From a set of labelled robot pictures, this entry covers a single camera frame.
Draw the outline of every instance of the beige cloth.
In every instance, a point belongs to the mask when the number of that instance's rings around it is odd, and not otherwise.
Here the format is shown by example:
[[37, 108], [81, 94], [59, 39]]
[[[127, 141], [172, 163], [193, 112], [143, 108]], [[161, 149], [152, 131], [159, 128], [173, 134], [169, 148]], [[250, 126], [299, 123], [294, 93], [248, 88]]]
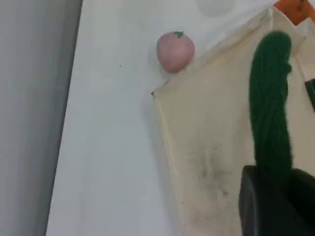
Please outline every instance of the beige cloth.
[[241, 171], [254, 163], [249, 74], [257, 45], [271, 30], [292, 37], [287, 117], [294, 163], [315, 174], [315, 112], [304, 86], [305, 77], [315, 78], [314, 25], [296, 28], [267, 9], [154, 92], [185, 236], [241, 235]]

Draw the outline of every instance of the white table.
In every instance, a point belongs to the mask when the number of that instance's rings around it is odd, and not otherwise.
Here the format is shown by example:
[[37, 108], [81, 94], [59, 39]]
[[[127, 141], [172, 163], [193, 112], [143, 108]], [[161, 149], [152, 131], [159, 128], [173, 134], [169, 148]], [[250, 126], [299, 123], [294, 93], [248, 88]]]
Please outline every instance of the white table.
[[179, 234], [150, 95], [168, 77], [156, 41], [183, 30], [199, 56], [272, 0], [211, 1], [85, 1], [47, 236]]

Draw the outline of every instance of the dirty fabric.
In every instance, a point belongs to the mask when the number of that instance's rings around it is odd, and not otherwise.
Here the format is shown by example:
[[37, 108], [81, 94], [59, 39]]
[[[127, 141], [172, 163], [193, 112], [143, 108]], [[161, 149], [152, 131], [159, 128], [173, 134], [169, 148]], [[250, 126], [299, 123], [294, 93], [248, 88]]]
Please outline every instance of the dirty fabric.
[[271, 30], [292, 38], [287, 118], [294, 165], [315, 174], [315, 113], [304, 85], [306, 74], [315, 78], [314, 24], [296, 27], [267, 9], [154, 92], [185, 236], [241, 235], [241, 171], [254, 163], [249, 74], [257, 45]]

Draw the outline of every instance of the orange object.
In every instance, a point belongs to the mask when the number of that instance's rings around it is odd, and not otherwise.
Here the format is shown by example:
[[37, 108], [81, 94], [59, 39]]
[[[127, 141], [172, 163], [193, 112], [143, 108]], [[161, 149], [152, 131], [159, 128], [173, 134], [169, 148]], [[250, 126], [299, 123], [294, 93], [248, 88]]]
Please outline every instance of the orange object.
[[308, 0], [279, 0], [274, 6], [296, 26], [309, 17], [315, 22], [315, 10]]

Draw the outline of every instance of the white surface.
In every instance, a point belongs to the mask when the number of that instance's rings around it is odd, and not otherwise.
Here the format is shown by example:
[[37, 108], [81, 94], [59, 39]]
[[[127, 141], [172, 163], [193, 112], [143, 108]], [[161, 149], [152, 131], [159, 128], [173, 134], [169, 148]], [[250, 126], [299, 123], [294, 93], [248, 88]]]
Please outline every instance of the white surface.
[[47, 236], [179, 234], [150, 95], [167, 77], [156, 41], [183, 30], [201, 55], [268, 2], [221, 13], [204, 0], [84, 3]]
[[0, 235], [46, 231], [77, 0], [0, 1]]

